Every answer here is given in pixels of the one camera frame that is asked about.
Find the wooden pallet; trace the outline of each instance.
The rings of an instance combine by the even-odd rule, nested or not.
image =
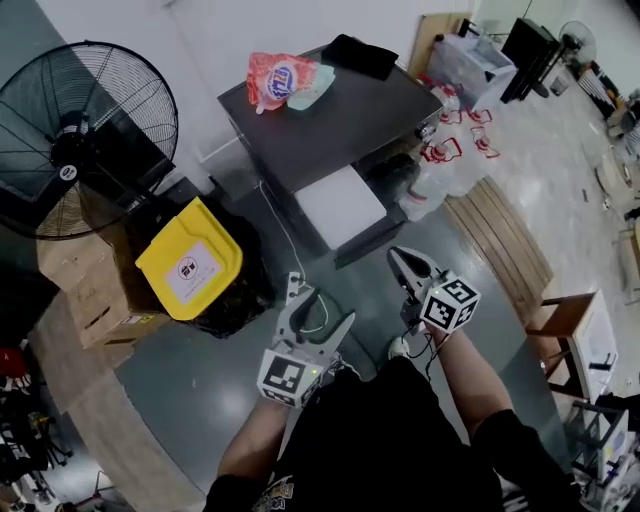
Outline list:
[[[447,198],[446,206],[527,325],[542,304],[542,292],[553,273],[504,192],[485,178],[466,196]]]

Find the yellow bin lid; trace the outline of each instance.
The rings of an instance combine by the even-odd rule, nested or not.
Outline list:
[[[238,276],[242,250],[195,198],[162,228],[136,266],[172,318],[192,320]]]

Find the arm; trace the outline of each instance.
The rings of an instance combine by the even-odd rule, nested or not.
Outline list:
[[[480,424],[496,412],[513,409],[509,393],[500,377],[476,350],[467,335],[458,329],[448,339],[428,326],[433,334],[444,374],[462,422],[473,438]]]
[[[218,477],[233,475],[266,482],[278,459],[289,408],[260,397],[227,447]]]

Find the cable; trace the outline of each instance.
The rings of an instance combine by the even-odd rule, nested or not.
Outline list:
[[[442,343],[440,343],[440,346],[436,349],[436,351],[431,354],[431,359],[429,359],[429,362],[427,362],[426,366],[424,367],[424,373],[426,374],[427,379],[429,380],[429,382],[431,382],[431,375],[429,375],[429,370],[431,369],[431,363],[433,363],[433,361],[436,359],[436,357],[438,357],[438,353],[440,352],[440,350],[442,350],[442,347],[444,347],[444,344],[447,341],[449,341],[450,337],[451,337],[451,335],[447,334],[442,339]]]
[[[302,286],[306,286],[307,288],[312,288],[306,282],[303,282]],[[324,299],[322,298],[322,295],[318,294],[318,300],[320,301],[320,304],[322,305],[322,309],[324,309],[324,322],[322,323],[322,325],[320,327],[316,327],[315,329],[300,329],[301,333],[311,334],[311,333],[314,333],[314,332],[321,331],[329,323],[329,311],[327,310],[327,305],[325,304]]]
[[[402,333],[401,338],[406,341],[404,339],[404,337],[413,329],[413,327],[409,327],[406,331],[404,331]],[[429,332],[425,332],[424,333],[424,337],[427,338],[427,343],[424,346],[424,348],[420,351],[419,354],[416,354],[415,356],[412,356],[411,354],[407,354],[407,356],[409,357],[409,359],[418,359],[422,354],[424,354],[427,351],[427,348],[429,348],[431,350],[431,353],[433,353],[433,348],[431,348],[431,342],[433,341],[433,336],[431,335],[431,333]]]
[[[312,285],[313,287],[317,286],[314,283],[305,283],[307,284],[307,286]],[[325,297],[327,297],[331,302],[333,302],[333,304],[335,305],[336,309],[338,310],[338,314],[340,316],[344,316],[344,311],[342,309],[342,307],[340,306],[340,303],[338,302],[338,300],[331,295],[330,293],[328,293],[327,291],[323,290],[322,293],[324,294]],[[373,355],[371,355],[371,352],[369,352],[369,349],[366,347],[366,345],[360,340],[360,338],[358,338],[358,336],[353,332],[353,330],[349,330],[349,336],[351,336],[353,338],[353,340],[356,342],[356,344],[362,349],[362,351],[367,355],[367,357],[369,358],[369,361],[371,361],[371,364],[373,365],[374,369],[376,370],[376,372],[380,369],[380,365],[377,363],[376,359],[374,359]]]
[[[307,288],[311,288],[311,286],[309,286],[307,284],[307,273],[304,270],[304,266],[302,265],[302,262],[300,261],[300,257],[298,256],[298,251],[296,249],[296,245],[293,243],[293,240],[292,240],[291,236],[289,235],[289,232],[284,227],[284,224],[280,220],[280,217],[278,217],[278,214],[276,213],[275,209],[273,208],[273,205],[271,204],[271,201],[269,201],[269,198],[267,197],[267,194],[265,193],[264,189],[262,188],[262,184],[263,183],[264,182],[262,180],[260,180],[260,183],[258,184],[258,188],[260,189],[260,192],[262,193],[262,197],[264,197],[264,200],[269,205],[269,209],[271,210],[271,213],[273,214],[275,219],[278,221],[278,224],[280,225],[280,228],[282,229],[282,232],[287,237],[287,240],[289,241],[289,245],[291,245],[291,249],[293,251],[293,256],[295,257],[296,262],[298,263],[298,267],[300,267],[300,275],[302,276],[302,283],[300,284],[300,287],[306,286]],[[329,323],[329,311],[327,310],[327,305],[325,304],[324,299],[322,298],[322,295],[318,294],[318,300],[320,301],[320,304],[322,305],[322,309],[324,310],[324,322],[322,322],[322,325],[320,327],[315,327],[313,329],[300,329],[300,332],[303,333],[303,334],[312,334],[314,332],[321,331]]]
[[[298,267],[300,267],[300,274],[302,274],[302,282],[305,283],[307,281],[307,273],[305,272],[304,267],[302,266],[302,262],[300,261],[300,258],[298,257],[298,251],[296,250],[296,246],[293,243],[293,240],[291,240],[291,237],[289,236],[289,232],[285,229],[284,224],[282,224],[282,221],[280,220],[280,217],[278,217],[278,214],[276,213],[276,211],[274,210],[273,206],[271,205],[271,201],[269,201],[269,198],[267,197],[267,194],[265,194],[265,192],[264,192],[264,190],[262,188],[262,184],[263,183],[264,182],[262,180],[260,180],[260,183],[258,184],[258,188],[260,189],[260,192],[262,193],[262,197],[264,197],[264,200],[269,205],[269,209],[271,210],[271,213],[273,214],[273,216],[278,221],[278,224],[280,224],[280,228],[282,229],[283,233],[287,237],[287,240],[289,240],[289,245],[291,245],[291,249],[293,250],[293,256],[295,257],[296,262],[298,263]]]

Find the fan grille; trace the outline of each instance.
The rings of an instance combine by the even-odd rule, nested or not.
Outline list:
[[[69,163],[69,141],[64,152],[59,143],[69,133],[80,135],[78,159],[91,165],[57,200],[47,198],[47,212],[33,215],[28,208],[43,204],[60,166]],[[172,168],[177,138],[173,95],[144,58],[107,43],[51,50],[0,90],[0,191],[12,199],[0,204],[0,221],[38,238],[70,238],[111,224],[140,199],[127,183],[152,191]],[[56,151],[64,158],[52,161]],[[81,201],[83,195],[113,207],[95,215],[95,201]]]

